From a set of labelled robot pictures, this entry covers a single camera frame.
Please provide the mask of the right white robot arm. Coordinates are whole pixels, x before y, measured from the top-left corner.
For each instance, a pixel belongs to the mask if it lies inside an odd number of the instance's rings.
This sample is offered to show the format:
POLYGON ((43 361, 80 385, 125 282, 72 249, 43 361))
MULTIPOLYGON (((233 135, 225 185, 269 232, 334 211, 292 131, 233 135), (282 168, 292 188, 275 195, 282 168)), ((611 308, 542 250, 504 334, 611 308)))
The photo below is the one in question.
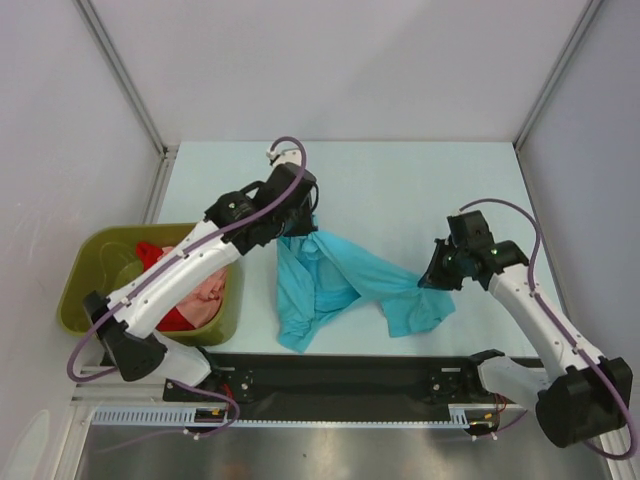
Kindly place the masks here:
POLYGON ((515 320, 534 347, 537 372, 497 351, 475 355, 477 367, 461 376, 473 401, 500 394, 534 413, 546 437, 559 448, 632 428, 632 372, 621 358, 607 359, 555 307, 536 283, 530 262, 512 241, 455 245, 438 239, 422 288, 460 290, 478 282, 515 320))

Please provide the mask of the turquoise t shirt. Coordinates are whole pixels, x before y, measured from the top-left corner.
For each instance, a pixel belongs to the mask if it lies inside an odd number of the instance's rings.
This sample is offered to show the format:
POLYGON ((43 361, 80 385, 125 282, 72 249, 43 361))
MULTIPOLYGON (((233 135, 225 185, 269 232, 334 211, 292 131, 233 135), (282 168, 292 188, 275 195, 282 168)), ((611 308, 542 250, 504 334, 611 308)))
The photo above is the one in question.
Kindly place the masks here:
POLYGON ((376 305, 392 338, 429 333, 456 310, 448 292, 421 288, 418 274, 328 231, 282 236, 276 250, 277 340, 297 353, 362 305, 376 305))

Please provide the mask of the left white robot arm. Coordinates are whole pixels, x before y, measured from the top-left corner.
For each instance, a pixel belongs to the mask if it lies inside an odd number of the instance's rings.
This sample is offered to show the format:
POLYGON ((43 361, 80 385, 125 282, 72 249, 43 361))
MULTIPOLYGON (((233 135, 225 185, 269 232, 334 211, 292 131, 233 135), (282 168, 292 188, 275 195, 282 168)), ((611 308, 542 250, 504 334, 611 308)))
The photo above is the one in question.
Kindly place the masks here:
POLYGON ((152 374, 186 385, 197 398, 214 397, 220 374, 200 348, 157 329, 163 317, 199 284, 254 247, 312 230, 314 177, 295 187, 276 177, 223 194, 166 257, 127 285, 82 301, 90 334, 96 336, 126 382, 152 374))

